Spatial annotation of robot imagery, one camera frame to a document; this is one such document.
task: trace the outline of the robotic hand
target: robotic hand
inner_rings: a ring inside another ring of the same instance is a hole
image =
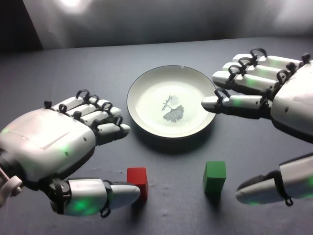
[[[254,48],[213,74],[221,88],[201,104],[217,114],[270,119],[277,129],[313,143],[312,76],[313,61],[307,53],[300,61]],[[230,95],[224,89],[246,95]],[[238,201],[252,205],[285,201],[291,206],[291,198],[305,197],[313,197],[313,153],[281,163],[280,170],[252,178],[236,192]]]
[[[97,145],[127,136],[121,110],[80,90],[75,97],[17,118],[0,133],[0,207],[25,186],[43,191],[58,214],[101,212],[133,203],[138,187],[98,178],[64,180],[80,168]]]

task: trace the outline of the plate rim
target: plate rim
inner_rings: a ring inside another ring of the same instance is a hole
[[[155,69],[159,69],[159,68],[162,68],[162,67],[173,67],[173,66],[188,68],[188,69],[191,69],[191,70],[194,70],[194,71],[197,71],[197,72],[201,73],[203,76],[205,76],[205,77],[207,78],[207,80],[209,80],[210,83],[212,83],[213,87],[216,89],[214,83],[213,83],[205,74],[203,74],[202,72],[200,72],[200,71],[198,71],[198,70],[196,70],[196,69],[193,69],[193,68],[191,68],[191,67],[184,66],[184,65],[163,65],[163,66],[155,67],[155,68],[153,68],[153,69],[150,69],[150,70],[144,72],[142,75],[140,75],[140,76],[132,83],[132,85],[130,86],[130,88],[128,89],[128,92],[127,92],[126,106],[127,106],[128,114],[131,116],[132,120],[136,123],[136,125],[138,125],[138,126],[139,126],[141,129],[143,129],[144,131],[146,131],[146,132],[148,132],[148,133],[150,133],[150,134],[152,134],[152,135],[154,135],[154,136],[158,136],[158,137],[162,137],[162,138],[167,138],[167,139],[181,139],[181,138],[189,137],[189,136],[192,136],[192,135],[194,135],[194,134],[196,134],[196,133],[199,133],[199,132],[203,131],[206,127],[208,127],[208,126],[213,122],[213,120],[214,120],[215,117],[216,117],[216,113],[212,113],[212,114],[214,115],[213,118],[212,118],[212,120],[211,120],[207,125],[205,125],[201,130],[196,131],[196,132],[194,132],[194,133],[192,133],[192,134],[183,135],[183,136],[180,136],[180,137],[171,137],[171,136],[165,136],[165,135],[158,135],[158,134],[156,134],[156,133],[153,133],[153,132],[148,131],[148,130],[146,130],[145,128],[143,128],[143,127],[142,127],[141,125],[139,125],[139,124],[136,122],[136,120],[133,118],[133,116],[132,116],[132,114],[131,114],[131,112],[130,112],[130,110],[129,110],[129,107],[128,107],[128,106],[129,106],[129,105],[128,105],[129,93],[130,93],[130,91],[131,91],[133,85],[135,84],[135,82],[136,82],[141,76],[143,76],[143,75],[145,75],[146,73],[148,73],[148,72],[150,72],[150,71],[152,71],[152,70],[155,70]]]

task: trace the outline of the ginkgo leaf print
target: ginkgo leaf print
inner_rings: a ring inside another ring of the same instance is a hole
[[[178,120],[181,120],[183,116],[184,116],[184,107],[179,105],[175,109],[171,108],[171,111],[165,114],[163,118],[167,121],[177,122]]]

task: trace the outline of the plant stem print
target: plant stem print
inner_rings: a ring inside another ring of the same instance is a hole
[[[181,105],[177,106],[176,108],[172,108],[170,105],[176,105],[178,103],[178,98],[176,96],[169,96],[168,99],[165,101],[164,106],[162,108],[162,111],[164,111],[166,108],[170,108],[171,111],[169,111],[167,114],[163,116],[163,118],[167,121],[171,122],[177,122],[182,119],[184,116],[184,107]]]

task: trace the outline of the white plate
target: white plate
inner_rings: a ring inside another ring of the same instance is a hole
[[[184,66],[163,66],[141,75],[131,86],[127,108],[144,130],[161,137],[181,138],[205,128],[214,118],[201,106],[214,94],[213,83]]]

